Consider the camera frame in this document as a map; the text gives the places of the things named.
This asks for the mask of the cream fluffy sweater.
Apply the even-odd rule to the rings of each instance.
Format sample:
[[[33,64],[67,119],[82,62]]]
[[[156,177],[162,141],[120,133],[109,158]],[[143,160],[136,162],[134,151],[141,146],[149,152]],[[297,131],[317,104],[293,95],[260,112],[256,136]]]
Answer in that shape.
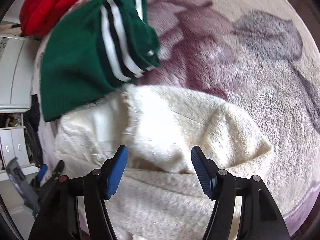
[[[127,85],[64,115],[55,156],[81,177],[125,145],[126,170],[106,203],[119,239],[201,239],[214,203],[191,163],[198,145],[234,176],[265,177],[272,144],[249,114],[215,96],[167,86]]]

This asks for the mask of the white wardrobe drawer unit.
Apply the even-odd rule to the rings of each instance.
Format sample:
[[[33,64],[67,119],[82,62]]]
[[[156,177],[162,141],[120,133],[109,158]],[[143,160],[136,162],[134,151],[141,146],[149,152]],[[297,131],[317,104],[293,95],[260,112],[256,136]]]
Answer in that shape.
[[[6,167],[17,157],[23,173],[29,175],[38,172],[39,169],[28,158],[24,129],[24,126],[1,128],[1,161]]]

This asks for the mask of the white wardrobe sliding door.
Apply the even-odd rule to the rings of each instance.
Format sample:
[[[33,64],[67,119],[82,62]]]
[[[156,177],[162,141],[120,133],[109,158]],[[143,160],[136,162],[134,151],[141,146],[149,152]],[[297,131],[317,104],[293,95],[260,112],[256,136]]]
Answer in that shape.
[[[31,108],[31,81],[39,41],[1,35],[1,113],[24,113]]]

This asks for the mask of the floral plush bed blanket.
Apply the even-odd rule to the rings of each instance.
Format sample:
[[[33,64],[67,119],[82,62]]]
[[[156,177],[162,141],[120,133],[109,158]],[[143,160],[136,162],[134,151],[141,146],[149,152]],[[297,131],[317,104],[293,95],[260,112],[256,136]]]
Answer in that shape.
[[[89,1],[75,2],[61,20]],[[160,65],[66,114],[127,85],[189,89],[240,107],[273,146],[274,158],[261,178],[293,235],[319,193],[319,50],[310,31],[287,0],[146,2]],[[41,111],[40,69],[52,31],[35,60],[32,92]],[[50,170],[61,160],[55,137],[64,115],[46,122],[41,113],[39,137]]]

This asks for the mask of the red quilt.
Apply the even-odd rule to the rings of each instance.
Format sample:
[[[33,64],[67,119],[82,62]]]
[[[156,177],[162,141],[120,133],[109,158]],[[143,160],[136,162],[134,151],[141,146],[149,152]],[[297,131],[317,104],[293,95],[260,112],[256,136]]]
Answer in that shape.
[[[78,0],[25,0],[20,12],[24,36],[43,37]]]

